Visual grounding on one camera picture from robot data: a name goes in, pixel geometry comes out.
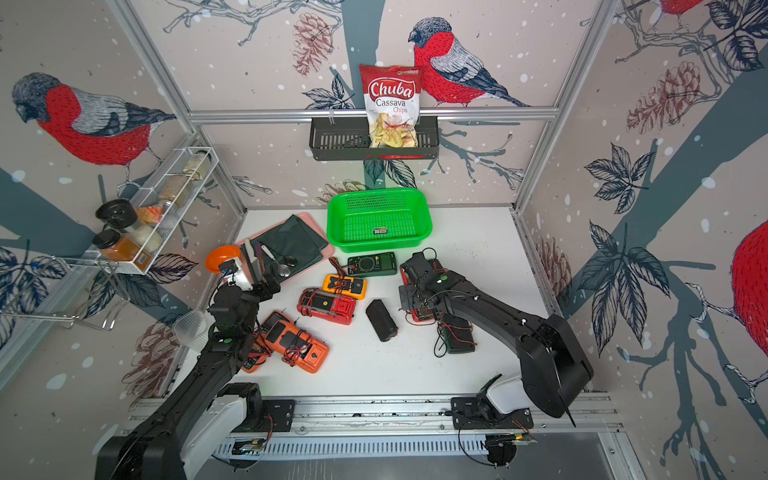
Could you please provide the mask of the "green-black multimeter with leads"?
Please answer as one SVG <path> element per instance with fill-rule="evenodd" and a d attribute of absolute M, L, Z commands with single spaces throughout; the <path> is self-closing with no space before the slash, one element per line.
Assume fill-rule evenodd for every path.
<path fill-rule="evenodd" d="M 476 349 L 470 322 L 445 314 L 437 321 L 437 339 L 433 348 L 436 358 L 449 354 L 467 354 Z"/>

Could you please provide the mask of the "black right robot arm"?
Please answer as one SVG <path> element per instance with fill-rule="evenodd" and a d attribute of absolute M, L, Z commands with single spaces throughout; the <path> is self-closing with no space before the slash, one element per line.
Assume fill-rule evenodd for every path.
<path fill-rule="evenodd" d="M 567 414 L 594 377 L 563 317 L 543 318 L 508 305 L 422 252 L 414 253 L 400 270 L 405 284 L 415 289 L 415 308 L 466 320 L 507 346 L 519 360 L 525 394 L 543 413 L 555 418 Z"/>

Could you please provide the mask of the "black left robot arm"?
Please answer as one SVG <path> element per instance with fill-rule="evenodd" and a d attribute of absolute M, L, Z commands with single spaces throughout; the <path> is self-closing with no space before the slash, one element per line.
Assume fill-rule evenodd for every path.
<path fill-rule="evenodd" d="M 214 323 L 192 371 L 154 413 L 97 455 L 98 479 L 192 479 L 213 450 L 260 401 L 257 385 L 228 383 L 249 358 L 261 302 L 279 282 L 249 254 L 220 261 L 223 281 L 209 307 Z"/>

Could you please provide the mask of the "red multimeter with leads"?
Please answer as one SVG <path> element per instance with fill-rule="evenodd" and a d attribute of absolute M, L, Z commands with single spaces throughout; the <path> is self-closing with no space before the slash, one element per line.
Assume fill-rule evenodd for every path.
<path fill-rule="evenodd" d="M 303 316 L 350 325 L 356 305 L 357 300 L 353 297 L 329 293 L 319 288 L 307 288 L 299 297 L 297 311 Z"/>

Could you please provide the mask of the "yellow multimeter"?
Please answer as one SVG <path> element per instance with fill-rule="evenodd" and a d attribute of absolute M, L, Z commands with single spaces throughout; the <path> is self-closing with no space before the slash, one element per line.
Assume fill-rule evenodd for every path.
<path fill-rule="evenodd" d="M 329 274 L 325 277 L 321 289 L 324 292 L 345 295 L 356 300 L 363 300 L 367 293 L 368 283 L 364 278 L 341 277 L 338 274 Z"/>

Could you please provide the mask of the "red slim multimeter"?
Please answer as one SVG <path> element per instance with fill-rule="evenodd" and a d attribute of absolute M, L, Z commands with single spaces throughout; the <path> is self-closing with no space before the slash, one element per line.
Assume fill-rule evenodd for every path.
<path fill-rule="evenodd" d="M 400 269 L 402 285 L 398 287 L 400 309 L 405 312 L 406 321 L 416 326 L 428 326 L 436 322 L 432 309 L 428 308 L 420 296 L 416 285 L 411 282 L 406 271 Z"/>

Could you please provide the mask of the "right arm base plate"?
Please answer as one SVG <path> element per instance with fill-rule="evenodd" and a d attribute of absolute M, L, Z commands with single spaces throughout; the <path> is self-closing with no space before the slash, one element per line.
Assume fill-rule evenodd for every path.
<path fill-rule="evenodd" d="M 477 397 L 452 397 L 450 407 L 453 426 L 456 430 L 528 431 L 534 427 L 529 409 L 500 413 L 488 401 Z"/>

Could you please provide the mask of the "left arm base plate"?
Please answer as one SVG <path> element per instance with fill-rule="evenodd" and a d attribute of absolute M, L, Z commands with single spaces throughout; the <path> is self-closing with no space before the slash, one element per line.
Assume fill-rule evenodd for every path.
<path fill-rule="evenodd" d="M 293 399 L 262 399 L 258 404 L 246 402 L 246 417 L 236 433 L 283 433 L 292 427 L 296 401 Z"/>

